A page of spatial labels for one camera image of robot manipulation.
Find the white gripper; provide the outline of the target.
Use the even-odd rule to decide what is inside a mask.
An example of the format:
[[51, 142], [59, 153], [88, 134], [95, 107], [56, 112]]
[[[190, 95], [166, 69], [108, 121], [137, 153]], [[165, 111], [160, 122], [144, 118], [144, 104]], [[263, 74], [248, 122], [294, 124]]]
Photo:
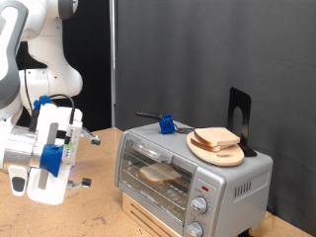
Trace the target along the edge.
[[82, 127], [82, 112], [71, 108], [45, 104], [40, 107], [37, 124], [37, 146], [41, 149], [39, 167], [32, 168], [27, 188], [28, 197], [34, 201], [58, 205], [63, 203], [65, 192], [90, 188], [92, 180], [80, 182], [69, 179], [79, 144], [80, 133], [92, 144], [100, 145], [102, 137]]

